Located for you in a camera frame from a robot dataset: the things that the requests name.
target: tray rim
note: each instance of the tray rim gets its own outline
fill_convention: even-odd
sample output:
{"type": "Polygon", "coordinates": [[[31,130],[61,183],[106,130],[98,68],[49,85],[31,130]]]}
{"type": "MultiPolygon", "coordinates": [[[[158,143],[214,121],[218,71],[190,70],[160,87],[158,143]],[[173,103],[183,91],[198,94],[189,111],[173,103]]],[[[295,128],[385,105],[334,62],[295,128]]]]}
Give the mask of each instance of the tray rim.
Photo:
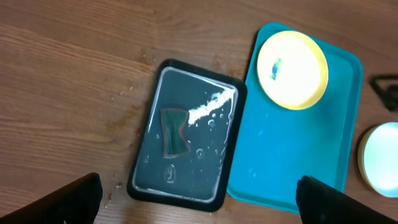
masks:
{"type": "MultiPolygon", "coordinates": [[[[281,23],[278,22],[270,22],[265,24],[264,26],[262,26],[258,32],[257,32],[257,37],[256,37],[256,42],[254,44],[254,48],[252,50],[252,55],[251,55],[251,60],[250,60],[250,65],[248,68],[248,73],[252,71],[252,69],[256,69],[256,59],[258,57],[258,55],[255,55],[257,50],[261,47],[261,43],[259,42],[259,35],[261,35],[262,32],[264,32],[264,30],[269,29],[269,28],[273,28],[273,27],[277,27],[280,29],[280,31],[283,30],[295,30],[291,27],[285,26],[281,23]]],[[[309,37],[311,37],[319,46],[322,45],[321,49],[328,49],[328,51],[331,51],[332,54],[337,55],[338,57],[340,57],[341,54],[345,55],[345,61],[347,61],[352,69],[353,69],[353,73],[356,73],[356,70],[358,71],[359,75],[355,78],[359,78],[357,85],[355,85],[355,82],[352,82],[351,84],[351,89],[352,88],[356,88],[355,91],[352,91],[355,95],[353,97],[350,98],[354,98],[355,100],[355,104],[354,107],[352,107],[351,109],[348,108],[347,109],[347,114],[346,114],[346,118],[351,115],[352,119],[346,119],[346,121],[351,121],[350,123],[345,122],[344,127],[343,127],[343,137],[341,139],[341,146],[340,146],[340,152],[339,152],[339,159],[342,157],[341,153],[343,152],[341,150],[341,147],[343,145],[343,143],[347,144],[349,147],[349,150],[346,150],[345,154],[343,154],[345,161],[344,162],[344,166],[343,167],[337,167],[337,171],[336,171],[336,179],[335,179],[335,185],[333,188],[336,190],[339,190],[340,192],[344,192],[345,189],[345,184],[346,184],[346,179],[347,179],[347,175],[348,175],[348,167],[349,167],[349,156],[351,154],[351,149],[352,149],[352,141],[353,141],[353,134],[354,134],[354,127],[355,127],[355,121],[356,121],[356,117],[358,114],[358,107],[359,107],[359,100],[361,97],[361,89],[362,89],[362,84],[363,84],[363,66],[362,63],[360,61],[360,59],[355,56],[354,54],[352,54],[351,52],[347,51],[347,50],[343,50],[337,46],[334,46],[332,44],[329,44],[327,42],[324,42],[320,39],[314,38],[311,35],[309,35],[309,37]],[[338,173],[342,173],[342,178],[338,179],[339,175],[338,173]]],[[[276,201],[276,200],[272,200],[272,199],[267,199],[267,202],[263,202],[263,201],[256,201],[256,200],[252,200],[251,198],[255,198],[253,197],[253,195],[250,195],[248,197],[244,197],[245,195],[248,195],[247,193],[242,193],[242,192],[237,192],[236,190],[234,190],[232,188],[232,186],[228,183],[228,187],[227,187],[227,193],[230,194],[230,196],[232,196],[232,198],[235,198],[236,200],[240,200],[243,202],[249,202],[249,203],[253,203],[253,204],[257,204],[257,205],[262,205],[265,207],[270,207],[270,208],[276,208],[279,210],[284,210],[287,212],[292,212],[292,213],[299,213],[299,208],[297,207],[297,205],[293,205],[290,203],[286,203],[286,202],[281,202],[281,201],[276,201]]]]}
{"type": "Polygon", "coordinates": [[[192,208],[195,210],[202,210],[202,211],[206,211],[206,212],[215,212],[218,209],[220,209],[224,203],[224,199],[225,199],[225,195],[226,195],[226,188],[227,188],[227,184],[228,184],[229,173],[231,171],[236,141],[238,140],[238,132],[239,132],[240,124],[241,124],[241,118],[243,115],[243,108],[244,108],[244,104],[246,102],[247,93],[248,93],[248,89],[246,88],[246,84],[242,80],[239,80],[237,78],[233,78],[233,77],[229,77],[226,75],[222,75],[220,73],[212,72],[210,70],[200,68],[200,67],[197,67],[194,65],[190,65],[188,63],[181,62],[179,60],[172,59],[172,58],[164,60],[159,65],[159,69],[157,71],[156,81],[153,86],[150,104],[146,108],[146,118],[145,118],[143,126],[142,126],[139,144],[137,146],[137,151],[135,153],[135,158],[133,160],[132,167],[131,167],[131,170],[129,173],[128,182],[126,185],[127,192],[130,195],[130,197],[132,197],[136,200],[156,202],[156,203],[162,203],[162,204],[166,204],[166,205],[175,205],[175,206],[179,206],[179,207],[192,208]],[[218,183],[218,189],[216,191],[214,200],[209,203],[197,202],[197,201],[193,201],[193,200],[187,200],[184,198],[168,197],[166,195],[150,194],[150,193],[135,189],[133,186],[133,183],[132,183],[133,177],[134,177],[134,171],[135,171],[135,168],[136,168],[136,165],[138,162],[138,158],[139,158],[139,153],[141,151],[141,146],[142,146],[142,143],[144,140],[144,135],[145,135],[144,133],[146,131],[146,127],[148,126],[148,122],[149,122],[149,118],[150,118],[150,111],[154,105],[156,89],[159,84],[162,71],[167,67],[177,68],[177,69],[180,69],[180,70],[183,70],[186,72],[190,72],[190,73],[194,73],[194,74],[206,77],[206,78],[211,78],[214,80],[225,82],[227,84],[234,86],[238,91],[238,99],[236,100],[234,118],[232,120],[232,125],[231,125],[231,129],[230,129],[229,136],[228,136],[228,142],[226,145],[225,157],[224,157],[224,161],[223,161],[223,169],[221,171],[220,181],[218,183]]]}

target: yellow bowl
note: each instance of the yellow bowl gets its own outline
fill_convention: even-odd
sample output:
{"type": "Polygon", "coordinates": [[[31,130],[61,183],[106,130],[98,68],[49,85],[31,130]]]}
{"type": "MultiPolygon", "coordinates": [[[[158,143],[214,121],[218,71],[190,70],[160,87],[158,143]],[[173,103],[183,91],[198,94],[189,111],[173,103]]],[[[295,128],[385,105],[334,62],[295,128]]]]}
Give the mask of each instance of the yellow bowl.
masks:
{"type": "Polygon", "coordinates": [[[359,142],[357,159],[370,187],[385,197],[398,198],[398,122],[367,131],[359,142]]]}
{"type": "Polygon", "coordinates": [[[309,36],[282,31],[261,47],[257,75],[272,101],[290,110],[303,110],[325,93],[328,64],[321,48],[309,36]]]}

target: yellow plate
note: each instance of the yellow plate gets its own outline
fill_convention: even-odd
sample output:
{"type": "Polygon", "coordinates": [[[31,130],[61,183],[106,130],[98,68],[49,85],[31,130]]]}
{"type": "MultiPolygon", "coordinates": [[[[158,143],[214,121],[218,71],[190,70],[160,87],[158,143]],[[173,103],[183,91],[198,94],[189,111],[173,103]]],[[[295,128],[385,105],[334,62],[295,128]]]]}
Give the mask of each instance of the yellow plate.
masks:
{"type": "Polygon", "coordinates": [[[321,48],[297,31],[272,35],[261,47],[257,75],[275,103],[290,110],[313,106],[325,93],[328,64],[321,48]]]}

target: black edge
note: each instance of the black edge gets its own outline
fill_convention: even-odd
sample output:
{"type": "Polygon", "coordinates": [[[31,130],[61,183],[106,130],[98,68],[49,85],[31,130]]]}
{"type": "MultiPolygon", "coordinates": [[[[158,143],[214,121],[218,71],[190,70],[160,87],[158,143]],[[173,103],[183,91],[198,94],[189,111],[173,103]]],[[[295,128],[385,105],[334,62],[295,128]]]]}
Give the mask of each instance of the black edge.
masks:
{"type": "Polygon", "coordinates": [[[233,156],[234,156],[234,152],[235,152],[235,145],[236,145],[236,141],[238,139],[239,127],[241,125],[243,108],[244,108],[244,104],[246,102],[248,89],[246,88],[246,85],[244,84],[244,82],[242,80],[228,77],[226,75],[222,75],[222,74],[219,74],[216,72],[212,72],[212,71],[209,71],[204,68],[196,67],[194,65],[190,65],[190,64],[187,64],[185,62],[181,62],[181,61],[178,61],[175,59],[164,60],[159,65],[156,82],[155,82],[154,89],[152,92],[152,98],[150,100],[150,107],[148,107],[148,109],[147,109],[147,113],[146,113],[147,115],[146,115],[146,119],[145,119],[145,123],[144,123],[144,129],[142,130],[142,132],[146,131],[146,127],[147,127],[148,121],[149,121],[149,112],[152,109],[157,85],[159,84],[160,74],[162,73],[162,70],[166,67],[178,68],[178,69],[181,69],[181,70],[184,70],[187,72],[201,75],[203,77],[212,78],[214,80],[225,82],[225,83],[235,86],[236,89],[238,90],[238,100],[236,102],[235,114],[234,114],[233,122],[231,125],[231,130],[229,132],[228,143],[227,143],[227,147],[225,150],[226,152],[225,152],[223,170],[221,171],[220,182],[218,184],[218,190],[216,193],[216,197],[215,197],[214,201],[212,201],[210,203],[203,203],[203,202],[186,200],[186,199],[182,199],[182,198],[166,197],[163,195],[154,195],[154,194],[149,194],[146,192],[141,192],[141,191],[136,190],[132,184],[132,180],[133,180],[133,175],[134,175],[134,169],[138,162],[138,157],[139,157],[138,155],[141,150],[142,141],[144,139],[144,133],[141,134],[141,138],[140,138],[138,148],[137,148],[136,158],[131,167],[131,171],[129,174],[129,180],[127,183],[127,192],[132,198],[134,198],[136,200],[144,200],[144,201],[148,201],[148,202],[163,203],[166,205],[175,205],[175,206],[179,206],[179,207],[192,208],[195,210],[202,210],[202,211],[206,211],[206,212],[215,212],[218,209],[220,209],[224,203],[224,198],[226,195],[226,188],[227,188],[228,179],[229,179],[229,172],[231,171],[232,160],[233,160],[233,156]]]}

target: black tray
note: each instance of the black tray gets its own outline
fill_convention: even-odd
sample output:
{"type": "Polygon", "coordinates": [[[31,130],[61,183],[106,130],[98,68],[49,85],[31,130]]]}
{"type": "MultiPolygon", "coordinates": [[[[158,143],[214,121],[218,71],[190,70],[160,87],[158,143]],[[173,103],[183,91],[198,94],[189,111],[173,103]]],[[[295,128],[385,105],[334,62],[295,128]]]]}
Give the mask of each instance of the black tray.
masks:
{"type": "Polygon", "coordinates": [[[224,202],[246,95],[241,80],[174,59],[162,62],[127,184],[129,195],[207,212],[218,210],[224,202]],[[182,129],[188,153],[164,156],[160,118],[164,108],[188,111],[182,129]],[[204,111],[211,112],[198,116],[204,111]]]}

